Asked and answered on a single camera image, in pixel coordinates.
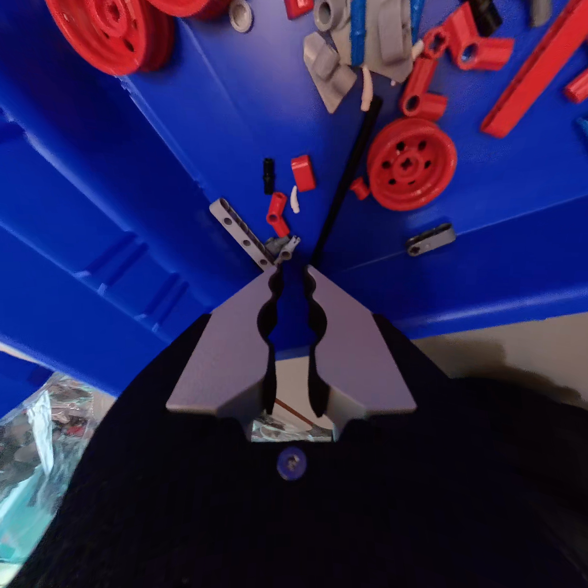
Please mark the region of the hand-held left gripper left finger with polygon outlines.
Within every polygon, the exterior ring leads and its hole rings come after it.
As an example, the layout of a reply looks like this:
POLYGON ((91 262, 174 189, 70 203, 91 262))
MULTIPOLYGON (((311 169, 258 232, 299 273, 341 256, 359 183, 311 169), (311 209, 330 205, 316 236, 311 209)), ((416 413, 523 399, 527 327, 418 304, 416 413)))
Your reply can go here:
POLYGON ((277 379, 269 335, 282 291, 282 268, 274 266, 211 312, 166 403, 170 412, 231 417, 244 429, 273 413, 277 379))

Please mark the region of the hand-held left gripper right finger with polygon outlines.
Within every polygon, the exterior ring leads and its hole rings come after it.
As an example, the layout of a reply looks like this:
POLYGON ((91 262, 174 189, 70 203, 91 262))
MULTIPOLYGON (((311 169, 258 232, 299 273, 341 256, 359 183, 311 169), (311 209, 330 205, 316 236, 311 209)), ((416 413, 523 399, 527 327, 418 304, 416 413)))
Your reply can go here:
POLYGON ((305 268, 310 352, 309 399, 338 434, 353 420, 413 413, 417 404, 374 314, 317 268, 305 268))

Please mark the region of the small grey pin connector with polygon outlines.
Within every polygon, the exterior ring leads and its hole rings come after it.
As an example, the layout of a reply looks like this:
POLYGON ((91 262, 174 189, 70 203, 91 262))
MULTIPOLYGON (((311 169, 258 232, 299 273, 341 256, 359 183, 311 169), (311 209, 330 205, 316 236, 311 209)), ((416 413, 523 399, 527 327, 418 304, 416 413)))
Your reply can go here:
POLYGON ((295 249, 300 243, 300 238, 296 235, 285 237, 273 237, 268 239, 264 247, 266 252, 272 257, 273 265, 277 266, 284 261, 292 259, 295 249))

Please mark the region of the blue plastic bin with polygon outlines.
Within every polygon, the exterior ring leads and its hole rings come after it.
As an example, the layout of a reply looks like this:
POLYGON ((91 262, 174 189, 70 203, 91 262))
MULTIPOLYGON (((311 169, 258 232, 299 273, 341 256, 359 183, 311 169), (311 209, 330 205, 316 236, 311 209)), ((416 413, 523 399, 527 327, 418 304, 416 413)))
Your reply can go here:
MULTIPOLYGON (((254 234, 262 162, 290 194, 290 160, 317 188, 287 223, 309 258, 362 123, 362 81, 328 114, 303 62, 311 13, 250 1, 254 24, 175 20, 162 70, 112 77, 70 46, 45 1, 1 1, 1 342, 118 394, 202 313, 259 273, 213 219, 224 197, 254 234)), ((587 150, 563 88, 587 42, 502 139, 483 118, 544 36, 523 1, 496 1, 513 37, 497 72, 445 56, 432 91, 456 173, 429 206, 385 210, 348 194, 320 270, 412 339, 587 311, 587 150), (456 240, 411 257, 406 241, 451 223, 456 240)))

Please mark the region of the grey beam with holes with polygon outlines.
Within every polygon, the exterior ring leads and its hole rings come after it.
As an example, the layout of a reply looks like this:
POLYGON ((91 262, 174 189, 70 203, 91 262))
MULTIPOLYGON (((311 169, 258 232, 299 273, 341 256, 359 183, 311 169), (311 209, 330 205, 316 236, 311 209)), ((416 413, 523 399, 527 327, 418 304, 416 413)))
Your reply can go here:
POLYGON ((219 198, 212 202, 209 205, 209 211, 260 269, 266 271, 275 265, 274 256, 227 200, 219 198))

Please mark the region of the small red angle connector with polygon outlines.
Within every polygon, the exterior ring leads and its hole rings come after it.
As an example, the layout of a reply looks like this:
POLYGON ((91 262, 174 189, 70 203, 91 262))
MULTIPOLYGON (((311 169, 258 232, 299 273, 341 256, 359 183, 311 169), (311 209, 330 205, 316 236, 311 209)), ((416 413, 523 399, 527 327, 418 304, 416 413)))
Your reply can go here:
POLYGON ((272 194, 266 221, 279 238, 285 238, 290 235, 290 228, 283 217, 288 203, 289 198, 282 192, 274 192, 272 194))

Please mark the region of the long black axle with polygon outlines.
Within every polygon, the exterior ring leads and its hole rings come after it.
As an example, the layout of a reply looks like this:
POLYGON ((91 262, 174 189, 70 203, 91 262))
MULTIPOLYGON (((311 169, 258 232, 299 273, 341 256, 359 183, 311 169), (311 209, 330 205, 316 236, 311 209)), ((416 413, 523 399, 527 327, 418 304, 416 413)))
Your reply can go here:
POLYGON ((362 158, 364 157, 364 152, 376 126, 382 105, 382 98, 378 95, 374 95, 371 99, 368 111, 364 113, 362 124, 359 128, 355 142, 353 143, 349 157, 345 163, 342 176, 337 184, 326 219, 322 225, 317 243, 311 254, 309 264, 315 268, 317 268, 320 263, 322 253, 333 230, 345 196, 350 190, 352 181, 355 179, 357 169, 362 161, 362 158))

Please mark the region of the clear plastic bag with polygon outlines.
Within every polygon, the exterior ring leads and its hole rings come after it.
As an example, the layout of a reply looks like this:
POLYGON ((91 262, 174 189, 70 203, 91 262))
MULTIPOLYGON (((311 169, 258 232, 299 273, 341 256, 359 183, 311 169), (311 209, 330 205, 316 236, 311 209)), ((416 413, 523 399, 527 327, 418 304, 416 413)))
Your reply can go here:
POLYGON ((59 510, 116 397, 53 373, 1 417, 1 575, 15 573, 59 510))

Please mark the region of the red curved panel piece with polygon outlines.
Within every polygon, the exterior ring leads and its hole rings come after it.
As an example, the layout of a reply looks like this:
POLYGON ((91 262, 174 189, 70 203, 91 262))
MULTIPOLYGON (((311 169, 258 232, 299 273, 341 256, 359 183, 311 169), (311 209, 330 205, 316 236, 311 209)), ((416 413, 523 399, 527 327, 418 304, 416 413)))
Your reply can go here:
POLYGON ((290 162, 298 192, 309 192, 316 188, 316 179, 309 155, 292 158, 290 162))

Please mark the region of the grey connector block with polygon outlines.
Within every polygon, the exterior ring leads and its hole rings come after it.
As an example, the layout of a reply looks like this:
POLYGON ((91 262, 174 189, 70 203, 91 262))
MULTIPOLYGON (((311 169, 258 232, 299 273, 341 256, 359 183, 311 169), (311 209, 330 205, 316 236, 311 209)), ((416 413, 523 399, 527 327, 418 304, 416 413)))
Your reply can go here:
POLYGON ((303 61, 329 114, 334 114, 353 88, 357 74, 318 32, 303 40, 303 61))

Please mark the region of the grey and blue subassembly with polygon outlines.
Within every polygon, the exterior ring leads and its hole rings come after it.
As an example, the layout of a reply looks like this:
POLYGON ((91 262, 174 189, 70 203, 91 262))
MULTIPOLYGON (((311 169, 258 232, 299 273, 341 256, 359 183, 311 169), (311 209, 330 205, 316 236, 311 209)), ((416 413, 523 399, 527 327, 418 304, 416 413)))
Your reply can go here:
POLYGON ((313 19, 339 63, 366 66, 392 85, 413 70, 410 1, 315 1, 313 19))

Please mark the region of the long red beam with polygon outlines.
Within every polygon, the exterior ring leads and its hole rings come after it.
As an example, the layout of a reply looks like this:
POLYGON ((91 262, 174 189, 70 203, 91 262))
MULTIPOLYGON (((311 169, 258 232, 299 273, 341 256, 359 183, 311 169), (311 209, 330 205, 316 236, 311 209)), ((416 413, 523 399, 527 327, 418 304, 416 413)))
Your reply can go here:
POLYGON ((481 123, 494 138, 507 136, 587 39, 587 1, 570 1, 481 123))

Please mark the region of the short red beam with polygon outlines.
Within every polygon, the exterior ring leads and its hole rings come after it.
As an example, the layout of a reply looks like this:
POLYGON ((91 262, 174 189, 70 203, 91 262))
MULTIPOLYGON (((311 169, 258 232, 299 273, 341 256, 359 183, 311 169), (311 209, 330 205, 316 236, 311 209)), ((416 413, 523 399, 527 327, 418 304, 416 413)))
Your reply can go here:
POLYGON ((584 102, 588 95, 588 71, 584 70, 566 85, 563 93, 565 97, 574 104, 584 102))

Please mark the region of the light grey bush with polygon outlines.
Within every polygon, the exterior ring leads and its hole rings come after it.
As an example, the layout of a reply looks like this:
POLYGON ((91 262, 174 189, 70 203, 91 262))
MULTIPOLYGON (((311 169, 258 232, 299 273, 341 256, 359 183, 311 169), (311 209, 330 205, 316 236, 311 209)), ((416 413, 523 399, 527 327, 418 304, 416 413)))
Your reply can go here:
POLYGON ((231 1, 229 5, 229 21, 238 33, 248 33, 254 24, 254 13, 247 1, 231 1))

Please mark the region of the black pin connector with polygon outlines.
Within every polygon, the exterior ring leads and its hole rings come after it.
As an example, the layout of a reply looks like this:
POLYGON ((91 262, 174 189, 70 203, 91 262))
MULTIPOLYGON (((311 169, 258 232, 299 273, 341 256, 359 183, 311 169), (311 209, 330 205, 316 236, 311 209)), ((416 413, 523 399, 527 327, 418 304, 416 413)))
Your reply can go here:
POLYGON ((494 1, 467 1, 479 35, 488 38, 503 24, 503 19, 494 1))

